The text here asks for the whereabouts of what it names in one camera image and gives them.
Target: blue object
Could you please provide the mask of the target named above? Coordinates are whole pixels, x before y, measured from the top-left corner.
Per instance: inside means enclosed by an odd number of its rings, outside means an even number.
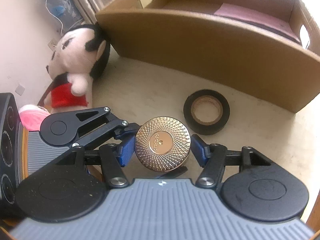
[[[204,167],[210,157],[209,145],[206,144],[198,135],[194,134],[191,136],[190,149],[195,156],[199,166]]]
[[[121,167],[125,167],[134,153],[135,135],[123,140],[118,147],[116,159]]]
[[[65,12],[65,8],[63,6],[55,6],[51,9],[51,13],[55,16],[61,16]]]

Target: engraved pattern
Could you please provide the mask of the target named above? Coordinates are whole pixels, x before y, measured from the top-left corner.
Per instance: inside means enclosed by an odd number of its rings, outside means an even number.
[[[150,150],[149,140],[155,132],[166,131],[173,138],[171,150],[158,155]],[[178,120],[171,117],[157,117],[141,126],[136,136],[135,153],[140,162],[153,171],[171,171],[188,157],[190,134]]]

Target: red dress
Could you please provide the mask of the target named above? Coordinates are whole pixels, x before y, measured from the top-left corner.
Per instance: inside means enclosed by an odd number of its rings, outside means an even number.
[[[71,94],[71,83],[65,83],[51,90],[52,108],[67,106],[88,106],[85,95],[76,97]]]

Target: black speaker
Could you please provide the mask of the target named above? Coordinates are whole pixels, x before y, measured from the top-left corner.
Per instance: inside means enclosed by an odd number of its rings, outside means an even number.
[[[13,94],[0,93],[0,114],[0,216],[17,216],[14,193],[22,178],[23,126]]]

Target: gold metal lid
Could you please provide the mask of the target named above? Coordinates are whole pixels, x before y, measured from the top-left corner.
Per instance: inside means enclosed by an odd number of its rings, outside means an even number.
[[[190,134],[178,120],[157,117],[141,126],[135,143],[139,161],[153,171],[171,171],[188,157]]]

